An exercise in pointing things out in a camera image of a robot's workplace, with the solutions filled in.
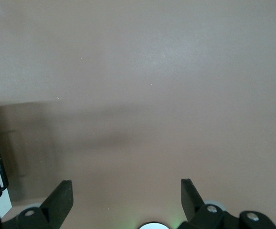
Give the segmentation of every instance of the brown surface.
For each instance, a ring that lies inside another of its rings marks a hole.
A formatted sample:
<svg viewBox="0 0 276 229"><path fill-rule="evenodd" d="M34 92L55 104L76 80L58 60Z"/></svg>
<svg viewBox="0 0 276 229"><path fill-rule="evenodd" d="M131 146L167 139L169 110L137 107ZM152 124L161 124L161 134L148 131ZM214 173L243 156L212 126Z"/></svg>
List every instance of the brown surface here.
<svg viewBox="0 0 276 229"><path fill-rule="evenodd" d="M0 0L0 142L65 229L176 228L188 177L276 223L276 1Z"/></svg>

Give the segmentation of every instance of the metal screw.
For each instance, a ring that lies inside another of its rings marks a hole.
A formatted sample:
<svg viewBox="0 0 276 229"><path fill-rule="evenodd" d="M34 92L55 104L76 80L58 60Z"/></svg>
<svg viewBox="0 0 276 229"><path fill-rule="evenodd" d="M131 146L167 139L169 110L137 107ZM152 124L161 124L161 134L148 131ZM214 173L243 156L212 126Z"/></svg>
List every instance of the metal screw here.
<svg viewBox="0 0 276 229"><path fill-rule="evenodd" d="M35 212L33 210L27 211L24 215L25 216L31 216L33 215Z"/></svg>
<svg viewBox="0 0 276 229"><path fill-rule="evenodd" d="M208 210L209 212L212 212L212 213L217 213L217 212L218 212L218 210L216 209L216 207L215 207L215 206L212 206L212 205L209 205L209 206L207 207L207 210Z"/></svg>
<svg viewBox="0 0 276 229"><path fill-rule="evenodd" d="M259 217L253 212L249 212L246 216L249 219L253 220L253 221L258 221L259 220Z"/></svg>

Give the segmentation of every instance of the round white light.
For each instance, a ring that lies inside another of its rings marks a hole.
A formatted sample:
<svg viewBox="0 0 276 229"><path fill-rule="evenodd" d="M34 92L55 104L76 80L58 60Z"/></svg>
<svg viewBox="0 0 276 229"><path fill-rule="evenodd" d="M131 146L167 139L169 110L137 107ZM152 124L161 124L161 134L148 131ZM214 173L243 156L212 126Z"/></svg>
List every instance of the round white light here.
<svg viewBox="0 0 276 229"><path fill-rule="evenodd" d="M169 229L169 228L161 223L151 222L141 226L139 229Z"/></svg>

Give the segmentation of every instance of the table surface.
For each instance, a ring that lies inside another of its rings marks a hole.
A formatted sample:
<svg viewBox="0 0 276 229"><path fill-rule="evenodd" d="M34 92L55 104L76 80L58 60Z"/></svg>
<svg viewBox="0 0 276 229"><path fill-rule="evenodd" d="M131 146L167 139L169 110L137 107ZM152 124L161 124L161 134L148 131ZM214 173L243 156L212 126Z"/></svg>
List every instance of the table surface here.
<svg viewBox="0 0 276 229"><path fill-rule="evenodd" d="M182 178L276 223L276 1L0 0L0 147L65 229L176 228Z"/></svg>

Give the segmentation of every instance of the screw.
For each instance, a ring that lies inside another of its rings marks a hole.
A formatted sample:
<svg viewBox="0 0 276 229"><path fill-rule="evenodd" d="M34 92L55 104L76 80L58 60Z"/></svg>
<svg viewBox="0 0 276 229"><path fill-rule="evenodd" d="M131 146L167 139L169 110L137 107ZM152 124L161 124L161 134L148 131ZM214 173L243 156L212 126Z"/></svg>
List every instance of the screw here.
<svg viewBox="0 0 276 229"><path fill-rule="evenodd" d="M217 212L218 212L218 210L216 209L216 207L215 207L215 206L212 206L212 205L209 205L209 206L207 207L207 210L208 210L209 212L212 212L212 213L217 213Z"/></svg>
<svg viewBox="0 0 276 229"><path fill-rule="evenodd" d="M25 216L31 216L33 215L35 212L33 210L27 211L24 215Z"/></svg>
<svg viewBox="0 0 276 229"><path fill-rule="evenodd" d="M258 221L259 220L259 217L253 212L249 212L246 216L249 219L253 220L253 221Z"/></svg>

